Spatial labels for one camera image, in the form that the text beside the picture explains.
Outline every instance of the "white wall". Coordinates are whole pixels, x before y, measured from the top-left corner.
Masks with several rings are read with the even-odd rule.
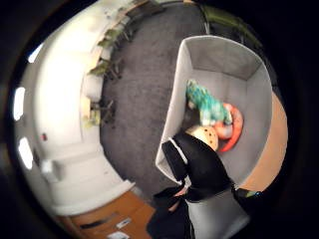
[[[117,9],[127,2],[98,1],[45,41],[36,61],[27,67],[22,79],[21,87],[26,93],[24,115],[16,122],[17,145],[25,136],[40,159],[63,159],[62,163],[68,157],[75,158],[90,151],[100,151],[103,155],[99,127],[83,131],[81,126],[82,83],[90,70],[88,66],[94,58],[97,43],[112,24],[106,12],[115,16]],[[47,141],[41,139],[43,132]],[[43,177],[38,165],[33,163],[29,170],[22,161],[21,164],[31,190],[48,214],[54,217],[52,185]],[[107,165],[106,168],[112,175],[112,168]]]
[[[19,140],[22,137],[27,137],[30,147],[35,150],[39,158],[44,157],[44,151],[39,142],[40,137],[36,133],[35,119],[33,114],[33,103],[35,94],[35,76],[38,73],[40,67],[41,59],[45,56],[46,46],[43,47],[41,54],[39,54],[39,61],[34,64],[29,64],[24,72],[22,78],[21,87],[26,89],[24,97],[24,114],[15,123],[15,133],[16,133],[16,145],[19,145]],[[55,219],[55,215],[52,211],[52,197],[50,195],[50,190],[48,183],[40,172],[39,166],[33,162],[32,168],[27,169],[24,166],[22,159],[19,157],[23,172],[25,174],[26,180],[30,185],[30,189],[35,194],[42,207],[47,211],[47,213]]]

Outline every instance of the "window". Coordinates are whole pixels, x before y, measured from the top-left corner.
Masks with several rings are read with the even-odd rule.
[[[23,115],[23,103],[24,103],[24,88],[18,88],[15,92],[13,103],[13,118],[15,121],[19,120]]]
[[[20,139],[18,150],[24,165],[30,170],[32,168],[33,154],[26,137]]]

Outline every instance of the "yellow ball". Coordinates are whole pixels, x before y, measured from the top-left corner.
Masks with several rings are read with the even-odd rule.
[[[188,134],[206,143],[213,150],[218,149],[218,136],[212,126],[195,125],[186,131]]]

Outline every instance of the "toy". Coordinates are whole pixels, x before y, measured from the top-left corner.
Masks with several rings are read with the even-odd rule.
[[[222,102],[214,98],[206,88],[198,85],[195,80],[188,80],[186,96],[189,107],[199,110],[201,125],[215,125],[218,121],[226,124],[232,123],[230,112]]]
[[[213,150],[218,149],[218,136],[215,129],[211,126],[195,125],[186,131],[188,134],[198,138]]]
[[[231,113],[232,116],[232,136],[230,140],[227,142],[227,144],[221,148],[219,151],[225,152],[230,150],[238,141],[243,127],[243,116],[238,108],[232,106],[231,104],[223,104]]]
[[[231,104],[220,102],[195,80],[188,80],[186,96],[188,106],[199,110],[200,124],[213,126],[218,138],[229,139],[219,151],[225,152],[233,148],[243,127],[243,116],[239,109]]]

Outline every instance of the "plush toy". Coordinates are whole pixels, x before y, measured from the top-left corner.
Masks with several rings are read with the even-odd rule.
[[[205,87],[200,86],[193,79],[187,82],[186,96],[188,106],[191,109],[197,108],[199,110],[201,125],[215,125],[218,121],[226,124],[232,123],[231,114],[222,102],[214,98]]]

